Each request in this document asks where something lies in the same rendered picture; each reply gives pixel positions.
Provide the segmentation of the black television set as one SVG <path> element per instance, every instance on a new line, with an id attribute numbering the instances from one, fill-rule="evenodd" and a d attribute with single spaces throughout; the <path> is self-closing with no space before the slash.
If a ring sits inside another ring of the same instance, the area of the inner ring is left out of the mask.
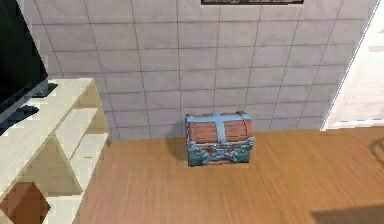
<path id="1" fill-rule="evenodd" d="M 0 0 L 0 135 L 39 111 L 26 105 L 30 98 L 45 98 L 56 87 L 17 0 Z"/>

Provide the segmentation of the brown and blue treasure chest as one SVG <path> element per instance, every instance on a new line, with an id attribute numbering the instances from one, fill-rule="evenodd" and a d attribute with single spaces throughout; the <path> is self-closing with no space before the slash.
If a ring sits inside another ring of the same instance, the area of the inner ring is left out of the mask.
<path id="1" fill-rule="evenodd" d="M 187 114 L 187 159 L 190 167 L 212 163 L 248 163 L 255 143 L 248 113 Z"/>

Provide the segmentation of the cream wooden shelf unit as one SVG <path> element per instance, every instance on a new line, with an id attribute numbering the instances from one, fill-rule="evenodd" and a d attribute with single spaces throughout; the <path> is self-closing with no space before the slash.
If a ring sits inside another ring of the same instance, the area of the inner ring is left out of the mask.
<path id="1" fill-rule="evenodd" d="M 53 79 L 38 112 L 0 135 L 0 224 L 16 224 L 20 189 L 42 195 L 50 209 L 41 224 L 74 224 L 109 128 L 92 78 Z"/>

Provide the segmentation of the brown box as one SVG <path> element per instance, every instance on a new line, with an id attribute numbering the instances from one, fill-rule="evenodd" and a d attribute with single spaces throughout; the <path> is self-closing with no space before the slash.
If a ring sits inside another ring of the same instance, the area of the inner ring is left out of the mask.
<path id="1" fill-rule="evenodd" d="M 43 224 L 51 206 L 34 182 L 19 182 L 0 203 L 13 224 Z"/>

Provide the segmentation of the dark framed wall picture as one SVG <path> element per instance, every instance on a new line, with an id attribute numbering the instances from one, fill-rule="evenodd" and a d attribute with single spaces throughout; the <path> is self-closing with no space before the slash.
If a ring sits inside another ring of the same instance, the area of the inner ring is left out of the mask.
<path id="1" fill-rule="evenodd" d="M 290 5 L 305 0 L 201 0 L 202 5 Z"/>

